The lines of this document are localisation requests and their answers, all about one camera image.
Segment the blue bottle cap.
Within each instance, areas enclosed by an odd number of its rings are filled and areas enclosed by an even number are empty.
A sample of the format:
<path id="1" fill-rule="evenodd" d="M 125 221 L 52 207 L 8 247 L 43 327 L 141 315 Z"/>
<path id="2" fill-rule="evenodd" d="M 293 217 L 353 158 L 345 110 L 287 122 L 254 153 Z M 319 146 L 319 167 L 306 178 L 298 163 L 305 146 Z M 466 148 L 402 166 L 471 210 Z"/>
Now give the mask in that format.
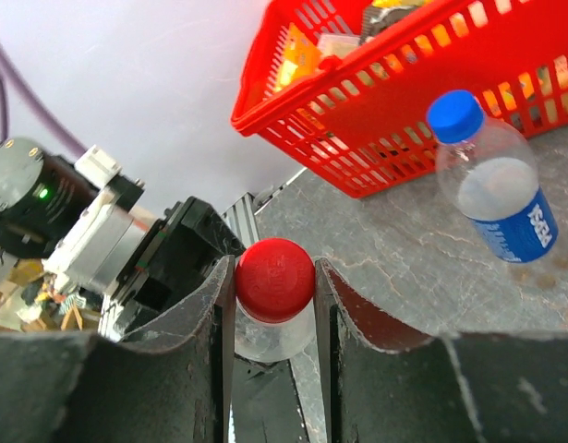
<path id="1" fill-rule="evenodd" d="M 442 144 L 470 139 L 483 126 L 485 113 L 468 90 L 451 90 L 442 94 L 428 108 L 426 120 Z"/>

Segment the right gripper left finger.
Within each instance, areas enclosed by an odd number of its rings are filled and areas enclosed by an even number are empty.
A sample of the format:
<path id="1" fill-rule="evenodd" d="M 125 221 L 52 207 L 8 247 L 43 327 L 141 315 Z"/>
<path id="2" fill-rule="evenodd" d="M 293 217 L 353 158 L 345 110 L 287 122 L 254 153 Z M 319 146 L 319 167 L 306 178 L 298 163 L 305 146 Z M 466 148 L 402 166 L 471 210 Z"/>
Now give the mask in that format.
<path id="1" fill-rule="evenodd" d="M 225 442 L 234 267 L 119 342 L 0 332 L 0 442 Z"/>

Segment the blue label pepsi bottle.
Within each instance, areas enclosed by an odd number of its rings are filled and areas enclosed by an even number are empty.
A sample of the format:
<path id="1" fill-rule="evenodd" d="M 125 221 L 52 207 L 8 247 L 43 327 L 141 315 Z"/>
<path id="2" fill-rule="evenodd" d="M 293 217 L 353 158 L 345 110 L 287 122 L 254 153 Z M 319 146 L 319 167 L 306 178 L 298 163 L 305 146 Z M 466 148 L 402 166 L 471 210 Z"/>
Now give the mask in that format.
<path id="1" fill-rule="evenodd" d="M 555 247 L 560 229 L 540 186 L 533 151 L 517 129 L 485 113 L 483 126 L 470 139 L 437 142 L 442 193 L 496 258 L 527 264 Z"/>

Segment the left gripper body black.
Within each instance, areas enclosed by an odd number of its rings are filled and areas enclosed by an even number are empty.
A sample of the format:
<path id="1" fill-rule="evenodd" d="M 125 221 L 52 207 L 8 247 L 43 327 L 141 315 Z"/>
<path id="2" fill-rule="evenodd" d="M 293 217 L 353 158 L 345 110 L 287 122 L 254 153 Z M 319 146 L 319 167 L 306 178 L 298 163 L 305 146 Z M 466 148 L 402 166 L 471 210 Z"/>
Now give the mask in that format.
<path id="1" fill-rule="evenodd" d="M 190 197 L 161 219 L 122 208 L 102 189 L 43 262 L 59 280 L 103 297 L 98 330 L 130 332 L 196 291 L 224 256 L 245 248 L 208 203 Z"/>

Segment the red bottle cap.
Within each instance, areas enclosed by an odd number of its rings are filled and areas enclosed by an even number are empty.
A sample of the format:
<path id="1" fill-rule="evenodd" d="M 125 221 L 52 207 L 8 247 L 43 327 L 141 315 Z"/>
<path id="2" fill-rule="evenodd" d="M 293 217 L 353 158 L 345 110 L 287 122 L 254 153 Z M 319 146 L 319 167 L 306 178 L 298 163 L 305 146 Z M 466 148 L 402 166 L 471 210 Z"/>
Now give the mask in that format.
<path id="1" fill-rule="evenodd" d="M 236 296 L 258 321 L 277 324 L 296 317 L 312 300 L 316 271 L 296 243 L 266 238 L 248 248 L 236 265 Z"/>

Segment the red label clear bottle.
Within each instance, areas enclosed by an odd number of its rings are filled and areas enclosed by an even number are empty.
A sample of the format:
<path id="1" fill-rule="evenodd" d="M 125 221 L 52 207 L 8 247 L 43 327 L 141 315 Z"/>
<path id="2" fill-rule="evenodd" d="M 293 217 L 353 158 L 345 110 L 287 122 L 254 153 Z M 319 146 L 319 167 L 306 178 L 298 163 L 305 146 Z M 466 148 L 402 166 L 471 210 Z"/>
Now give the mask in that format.
<path id="1" fill-rule="evenodd" d="M 236 300 L 235 353 L 249 361 L 271 364 L 303 352 L 316 334 L 314 303 L 281 323 L 255 319 Z"/>

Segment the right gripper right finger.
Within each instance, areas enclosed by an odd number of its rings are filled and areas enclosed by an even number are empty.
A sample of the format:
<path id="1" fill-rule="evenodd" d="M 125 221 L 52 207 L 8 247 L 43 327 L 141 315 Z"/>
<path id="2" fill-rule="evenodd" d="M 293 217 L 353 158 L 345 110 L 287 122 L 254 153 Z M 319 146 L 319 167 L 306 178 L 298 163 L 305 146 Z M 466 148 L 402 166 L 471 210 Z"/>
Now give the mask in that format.
<path id="1" fill-rule="evenodd" d="M 568 442 L 568 332 L 431 336 L 315 272 L 329 441 Z"/>

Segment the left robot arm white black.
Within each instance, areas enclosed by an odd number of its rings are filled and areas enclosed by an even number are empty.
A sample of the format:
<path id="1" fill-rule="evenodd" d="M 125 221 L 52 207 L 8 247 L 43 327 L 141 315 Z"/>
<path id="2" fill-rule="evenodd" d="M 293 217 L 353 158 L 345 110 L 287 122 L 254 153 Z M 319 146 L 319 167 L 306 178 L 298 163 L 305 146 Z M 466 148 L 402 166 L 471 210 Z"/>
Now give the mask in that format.
<path id="1" fill-rule="evenodd" d="M 0 247 L 39 259 L 59 290 L 103 299 L 101 334 L 119 340 L 198 289 L 218 261 L 244 251 L 224 218 L 191 197 L 161 216 L 142 183 L 99 147 L 78 160 L 28 138 L 0 143 Z"/>

